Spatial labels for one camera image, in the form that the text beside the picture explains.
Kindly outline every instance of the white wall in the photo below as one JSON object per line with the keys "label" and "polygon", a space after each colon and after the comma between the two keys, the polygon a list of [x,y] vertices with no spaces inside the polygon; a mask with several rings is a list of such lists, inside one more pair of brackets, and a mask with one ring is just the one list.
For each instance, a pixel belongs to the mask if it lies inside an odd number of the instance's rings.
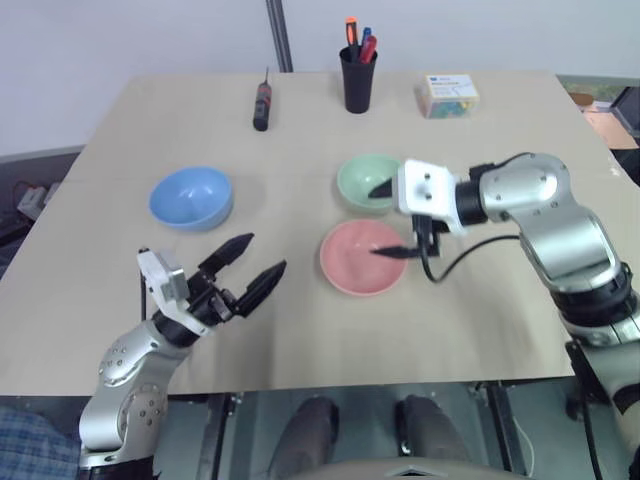
{"label": "white wall", "polygon": [[379,41],[376,69],[547,69],[640,77],[640,0],[283,0],[295,71],[339,69],[344,19]]}
{"label": "white wall", "polygon": [[134,75],[267,65],[264,0],[3,0],[0,161],[86,143]]}

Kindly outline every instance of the blue bowl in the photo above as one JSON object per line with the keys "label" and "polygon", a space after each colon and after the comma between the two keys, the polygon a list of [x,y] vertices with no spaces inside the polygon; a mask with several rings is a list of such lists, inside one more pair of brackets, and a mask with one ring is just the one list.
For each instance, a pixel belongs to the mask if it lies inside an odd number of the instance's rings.
{"label": "blue bowl", "polygon": [[202,232],[222,223],[233,204],[231,182],[210,167],[178,170],[151,192],[149,210],[161,223],[178,230]]}

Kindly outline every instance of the green bowl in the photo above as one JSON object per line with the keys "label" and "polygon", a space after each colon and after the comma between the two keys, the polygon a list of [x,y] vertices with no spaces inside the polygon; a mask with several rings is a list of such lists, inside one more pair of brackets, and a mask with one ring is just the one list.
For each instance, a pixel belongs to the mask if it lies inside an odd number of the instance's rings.
{"label": "green bowl", "polygon": [[357,210],[381,212],[391,208],[391,198],[369,198],[369,192],[395,176],[400,162],[382,154],[358,155],[338,172],[338,190]]}

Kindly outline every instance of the small cardboard box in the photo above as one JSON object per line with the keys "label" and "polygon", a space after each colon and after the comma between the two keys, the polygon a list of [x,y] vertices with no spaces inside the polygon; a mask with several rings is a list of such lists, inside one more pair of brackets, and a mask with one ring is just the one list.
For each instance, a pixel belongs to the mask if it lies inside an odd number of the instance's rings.
{"label": "small cardboard box", "polygon": [[462,117],[480,101],[471,77],[462,75],[425,75],[423,97],[427,118]]}

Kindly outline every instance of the table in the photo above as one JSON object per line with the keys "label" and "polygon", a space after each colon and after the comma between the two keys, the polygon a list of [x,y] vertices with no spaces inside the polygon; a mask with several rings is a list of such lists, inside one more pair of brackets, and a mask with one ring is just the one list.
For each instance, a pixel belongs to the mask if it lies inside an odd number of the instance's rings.
{"label": "table", "polygon": [[[517,242],[466,259],[440,286],[412,263],[390,292],[346,296],[323,278],[317,252],[355,218],[335,174],[352,156],[414,157],[466,173],[520,151],[557,155],[578,201],[600,216],[618,254],[640,271],[640,191],[609,155],[555,77],[472,72],[481,104],[466,119],[427,121],[418,73],[375,78],[371,109],[345,111],[337,73],[273,76],[270,129],[251,127],[258,75],[160,75],[131,82],[69,172],[0,283],[0,394],[87,395],[106,347],[139,312],[137,249],[169,248],[186,272],[227,238],[253,245],[221,272],[241,293],[281,258],[271,298],[200,340],[171,393],[328,385],[516,379],[571,374],[567,336]],[[148,195],[187,165],[226,171],[231,216],[207,233],[159,225]],[[411,241],[408,218],[381,218]],[[443,238],[444,267],[465,246],[514,224]]]}

